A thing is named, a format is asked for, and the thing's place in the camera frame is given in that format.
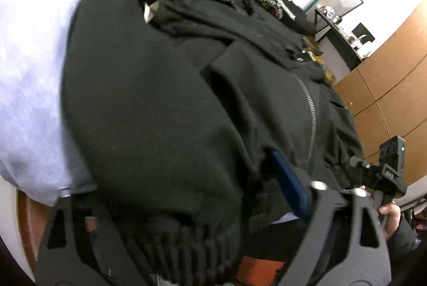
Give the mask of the person's right hand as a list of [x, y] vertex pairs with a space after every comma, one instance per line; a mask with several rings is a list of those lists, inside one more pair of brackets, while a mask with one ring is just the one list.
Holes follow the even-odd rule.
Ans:
[[383, 224], [383, 235], [389, 240], [399, 228], [401, 219], [401, 209], [395, 201], [383, 205], [378, 209], [378, 213], [386, 217], [386, 223]]

